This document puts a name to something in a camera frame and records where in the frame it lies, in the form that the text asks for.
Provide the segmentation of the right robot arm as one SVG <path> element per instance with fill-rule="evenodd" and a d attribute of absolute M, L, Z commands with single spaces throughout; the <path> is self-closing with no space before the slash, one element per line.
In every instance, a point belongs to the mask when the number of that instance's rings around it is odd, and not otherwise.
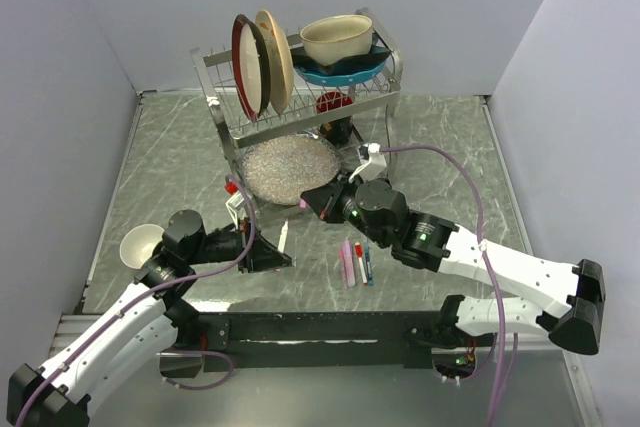
<path fill-rule="evenodd" d="M 493 300 L 446 298 L 437 322 L 445 343 L 504 331 L 545 336 L 581 355 L 599 352 L 606 298 L 600 264 L 555 262 L 478 240 L 452 221 L 409 208 L 384 179 L 338 176 L 301 198 L 320 220 L 350 223 L 405 266 L 499 287 Z"/>

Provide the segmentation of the thick pink marker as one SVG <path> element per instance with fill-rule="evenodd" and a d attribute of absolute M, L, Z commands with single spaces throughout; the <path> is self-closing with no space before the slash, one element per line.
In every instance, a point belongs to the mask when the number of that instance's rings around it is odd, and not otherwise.
<path fill-rule="evenodd" d="M 346 262 L 346 272 L 348 279 L 348 288 L 354 287 L 356 284 L 356 276 L 353 265 L 353 254 L 352 254 L 352 244 L 348 239 L 345 239 L 342 243 L 342 248 L 344 250 L 344 257 Z"/>

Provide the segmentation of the blue pen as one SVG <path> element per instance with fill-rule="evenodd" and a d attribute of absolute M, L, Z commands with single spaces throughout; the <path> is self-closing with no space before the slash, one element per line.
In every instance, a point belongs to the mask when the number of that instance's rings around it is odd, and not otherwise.
<path fill-rule="evenodd" d="M 364 250 L 365 269 L 367 274 L 367 283 L 369 286 L 373 286 L 374 279 L 373 279 L 372 263 L 371 263 L 370 249 L 369 249 L 368 243 L 365 243 L 363 250 Z"/>

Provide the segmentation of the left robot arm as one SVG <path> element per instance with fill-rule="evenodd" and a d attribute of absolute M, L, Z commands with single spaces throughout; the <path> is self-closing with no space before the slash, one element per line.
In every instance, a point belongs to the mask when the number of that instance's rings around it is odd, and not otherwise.
<path fill-rule="evenodd" d="M 184 349 L 198 337 L 198 311 L 184 294 L 194 268 L 219 263 L 262 272 L 292 264 L 251 219 L 211 233 L 194 210 L 174 214 L 140 272 L 114 304 L 63 351 L 9 379 L 13 426 L 86 426 L 106 399 L 156 354 Z"/>

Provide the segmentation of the white pen with red tip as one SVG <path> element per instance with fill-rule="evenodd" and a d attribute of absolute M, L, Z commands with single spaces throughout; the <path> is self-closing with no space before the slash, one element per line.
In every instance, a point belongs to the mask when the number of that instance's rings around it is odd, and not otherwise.
<path fill-rule="evenodd" d="M 362 245 L 359 242 L 356 242 L 354 244 L 354 251 L 355 251 L 357 262 L 358 262 L 358 268 L 359 268 L 362 284 L 367 285 L 368 274 L 367 274 L 365 262 L 364 262 L 364 251 L 362 249 Z"/>

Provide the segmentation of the slim pink highlighter pen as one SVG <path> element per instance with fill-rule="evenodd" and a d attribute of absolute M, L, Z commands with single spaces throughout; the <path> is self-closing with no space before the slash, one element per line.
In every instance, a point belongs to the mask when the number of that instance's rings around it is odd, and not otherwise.
<path fill-rule="evenodd" d="M 345 262 L 345 257 L 344 257 L 344 250 L 343 250 L 342 247 L 340 248 L 340 251 L 339 251 L 339 260 L 340 260 L 340 272 L 341 272 L 341 276 L 342 276 L 343 286 L 344 286 L 345 289 L 348 289 L 346 262 Z"/>

